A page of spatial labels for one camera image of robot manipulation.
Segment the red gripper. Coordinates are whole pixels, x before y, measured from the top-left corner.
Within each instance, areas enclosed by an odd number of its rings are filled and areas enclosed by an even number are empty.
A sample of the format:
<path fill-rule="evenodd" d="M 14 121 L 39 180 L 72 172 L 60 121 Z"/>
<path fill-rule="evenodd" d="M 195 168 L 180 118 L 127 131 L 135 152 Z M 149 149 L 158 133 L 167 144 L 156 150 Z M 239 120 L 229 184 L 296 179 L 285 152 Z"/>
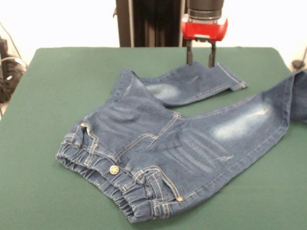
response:
<path fill-rule="evenodd" d="M 183 37 L 187 40 L 187 64 L 192 65 L 192 40 L 209 40 L 211 44 L 211 53 L 209 55 L 208 67 L 215 66 L 216 42 L 222 41 L 225 37 L 228 27 L 228 19 L 222 17 L 217 21 L 189 20 L 189 15 L 184 14 L 181 19 L 181 31 Z"/>

